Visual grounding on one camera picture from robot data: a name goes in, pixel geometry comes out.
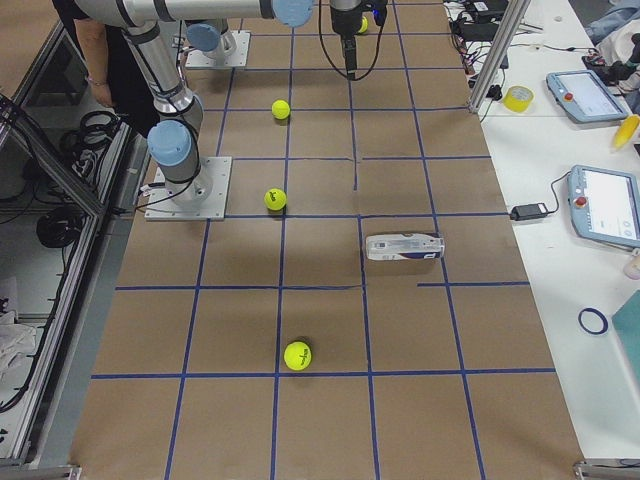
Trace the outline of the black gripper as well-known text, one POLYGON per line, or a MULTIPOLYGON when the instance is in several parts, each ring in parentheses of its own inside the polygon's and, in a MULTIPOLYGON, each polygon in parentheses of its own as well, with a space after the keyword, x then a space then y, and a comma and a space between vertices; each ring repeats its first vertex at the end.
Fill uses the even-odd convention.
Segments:
POLYGON ((346 78, 355 80, 358 69, 357 43, 354 37, 362 25, 364 12, 372 12, 374 23, 383 27, 387 18, 387 0, 330 0, 333 31, 341 36, 346 78))

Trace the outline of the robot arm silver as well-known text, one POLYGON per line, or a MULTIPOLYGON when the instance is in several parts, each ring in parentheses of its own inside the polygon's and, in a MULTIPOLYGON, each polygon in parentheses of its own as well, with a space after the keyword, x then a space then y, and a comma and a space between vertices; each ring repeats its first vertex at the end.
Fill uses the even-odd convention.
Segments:
POLYGON ((191 22, 187 26, 186 38, 193 49, 209 58, 226 58, 237 49, 236 40, 226 23, 191 22))
POLYGON ((162 22, 183 21, 202 29, 189 43, 200 51, 222 50, 221 28, 230 18, 275 19, 298 28, 321 13, 318 1, 82 1, 94 20, 121 30, 154 97, 160 116, 147 139, 164 177, 163 198, 150 201, 146 213, 176 220, 221 219, 225 213, 231 160, 203 157, 198 136, 203 106, 181 77, 160 37, 162 22))

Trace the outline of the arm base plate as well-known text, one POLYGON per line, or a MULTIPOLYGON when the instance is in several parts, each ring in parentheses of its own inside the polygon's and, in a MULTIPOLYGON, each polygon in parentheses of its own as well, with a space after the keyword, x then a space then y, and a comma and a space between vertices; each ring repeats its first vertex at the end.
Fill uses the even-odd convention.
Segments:
POLYGON ((185 66, 192 70, 244 68, 248 60, 251 34, 247 30, 196 29, 187 31, 189 49, 185 66))
POLYGON ((151 191, 151 206, 144 208, 148 221, 221 221, 225 218, 232 158, 201 157, 200 172, 189 184, 167 183, 156 168, 154 181, 163 186, 151 191))

